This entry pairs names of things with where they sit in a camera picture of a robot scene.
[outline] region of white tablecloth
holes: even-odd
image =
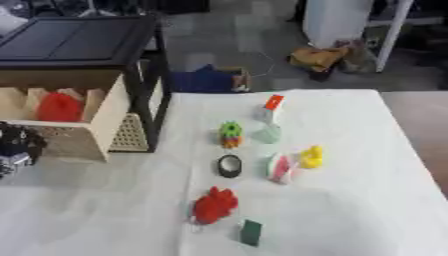
[[[448,204],[373,91],[288,91],[282,139],[253,138],[271,93],[174,95],[156,154],[109,164],[52,160],[0,182],[1,255],[448,255]],[[241,177],[213,161],[227,120],[243,125]],[[275,152],[324,148],[324,166],[291,185],[263,176]],[[189,204],[212,185],[240,199],[231,217],[197,232]],[[237,223],[263,224],[258,248],[235,241]]]

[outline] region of black tape roll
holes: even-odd
[[[225,178],[235,178],[241,174],[243,162],[235,155],[225,155],[218,161],[219,175]]]

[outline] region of white cabinet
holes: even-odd
[[[372,5],[373,0],[308,0],[303,30],[317,48],[360,38]]]

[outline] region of perforated panel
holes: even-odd
[[[135,113],[127,114],[114,138],[110,150],[147,151],[148,143],[140,117]]]

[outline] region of green gear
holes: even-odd
[[[224,138],[235,138],[241,136],[243,129],[237,122],[226,122],[221,125],[219,134]]]

